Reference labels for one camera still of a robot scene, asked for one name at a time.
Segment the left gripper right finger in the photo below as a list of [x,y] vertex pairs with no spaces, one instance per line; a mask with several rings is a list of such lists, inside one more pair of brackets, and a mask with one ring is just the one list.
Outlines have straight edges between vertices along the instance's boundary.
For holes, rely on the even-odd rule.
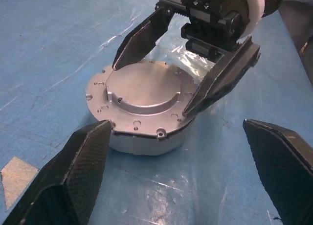
[[260,181],[285,225],[313,223],[313,149],[295,131],[243,121]]

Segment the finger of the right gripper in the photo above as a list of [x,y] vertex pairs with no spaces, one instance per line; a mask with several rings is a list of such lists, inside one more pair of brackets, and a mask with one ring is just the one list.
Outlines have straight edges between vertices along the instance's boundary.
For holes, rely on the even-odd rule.
[[248,36],[236,51],[222,56],[203,78],[183,116],[197,115],[230,93],[260,55],[260,46]]
[[158,8],[135,27],[119,46],[112,64],[113,70],[138,63],[149,54],[157,40],[167,32],[173,15],[171,8]]

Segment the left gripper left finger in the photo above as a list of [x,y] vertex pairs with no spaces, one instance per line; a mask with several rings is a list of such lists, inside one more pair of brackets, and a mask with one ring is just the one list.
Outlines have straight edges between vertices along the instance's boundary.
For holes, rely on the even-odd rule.
[[3,224],[88,224],[102,184],[111,132],[109,120],[75,131],[38,172]]

